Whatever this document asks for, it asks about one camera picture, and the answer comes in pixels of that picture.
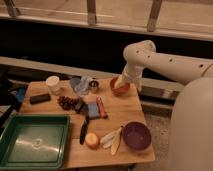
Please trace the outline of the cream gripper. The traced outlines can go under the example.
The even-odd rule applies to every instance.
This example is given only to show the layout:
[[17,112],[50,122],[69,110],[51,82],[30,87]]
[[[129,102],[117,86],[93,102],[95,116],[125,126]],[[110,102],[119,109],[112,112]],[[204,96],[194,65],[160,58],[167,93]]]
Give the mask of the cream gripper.
[[114,84],[115,88],[121,88],[127,83],[133,83],[138,91],[142,90],[142,69],[135,66],[125,66],[122,74]]

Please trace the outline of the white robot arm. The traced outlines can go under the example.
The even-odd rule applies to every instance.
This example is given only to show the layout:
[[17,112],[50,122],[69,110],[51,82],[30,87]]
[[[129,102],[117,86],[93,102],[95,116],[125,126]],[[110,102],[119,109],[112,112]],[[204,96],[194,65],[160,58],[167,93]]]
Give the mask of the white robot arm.
[[145,68],[183,85],[197,78],[213,76],[213,59],[157,53],[151,40],[127,45],[123,57],[126,65],[115,82],[115,88],[134,83],[141,90],[141,78]]

